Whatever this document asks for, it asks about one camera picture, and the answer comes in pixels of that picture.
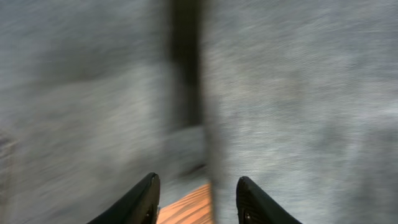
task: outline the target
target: orange striped surface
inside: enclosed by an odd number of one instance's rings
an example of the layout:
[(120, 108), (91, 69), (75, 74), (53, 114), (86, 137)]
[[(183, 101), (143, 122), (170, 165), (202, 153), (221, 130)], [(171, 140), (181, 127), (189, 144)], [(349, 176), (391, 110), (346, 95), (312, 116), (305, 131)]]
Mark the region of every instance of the orange striped surface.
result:
[(157, 224), (212, 224), (210, 185), (160, 210)]

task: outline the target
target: orange wooden block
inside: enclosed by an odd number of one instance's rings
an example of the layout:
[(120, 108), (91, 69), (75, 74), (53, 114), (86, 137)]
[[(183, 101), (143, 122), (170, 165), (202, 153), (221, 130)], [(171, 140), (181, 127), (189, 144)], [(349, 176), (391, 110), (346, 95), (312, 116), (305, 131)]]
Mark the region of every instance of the orange wooden block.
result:
[(157, 224), (212, 224), (210, 185), (206, 184), (159, 212)]

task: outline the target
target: orange object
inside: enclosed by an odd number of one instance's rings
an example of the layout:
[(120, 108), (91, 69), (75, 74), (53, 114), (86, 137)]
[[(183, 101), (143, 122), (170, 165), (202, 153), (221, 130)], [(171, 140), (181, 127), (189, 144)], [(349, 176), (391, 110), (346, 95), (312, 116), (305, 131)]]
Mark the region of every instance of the orange object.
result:
[(210, 185), (206, 184), (159, 212), (157, 224), (212, 224)]

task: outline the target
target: gray fabric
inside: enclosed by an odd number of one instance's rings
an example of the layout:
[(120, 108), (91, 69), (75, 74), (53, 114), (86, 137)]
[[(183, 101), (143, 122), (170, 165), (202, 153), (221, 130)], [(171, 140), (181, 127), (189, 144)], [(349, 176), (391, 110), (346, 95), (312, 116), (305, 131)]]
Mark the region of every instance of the gray fabric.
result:
[(216, 222), (250, 176), (304, 223), (396, 223), (398, 7), (213, 0), (203, 96)]
[(161, 174), (161, 206), (204, 183), (179, 176), (190, 164), (176, 167), (168, 148), (192, 137), (173, 139), (188, 125), (190, 90), (168, 56), (167, 10), (152, 0), (2, 1), (0, 128), (19, 140), (7, 223), (86, 223), (148, 172)]

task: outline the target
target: brown object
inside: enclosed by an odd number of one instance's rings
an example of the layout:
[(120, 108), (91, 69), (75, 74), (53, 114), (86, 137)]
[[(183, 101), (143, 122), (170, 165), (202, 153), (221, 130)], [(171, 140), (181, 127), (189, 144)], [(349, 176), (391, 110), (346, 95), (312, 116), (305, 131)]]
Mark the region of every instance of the brown object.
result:
[(160, 210), (157, 224), (212, 224), (210, 185)]

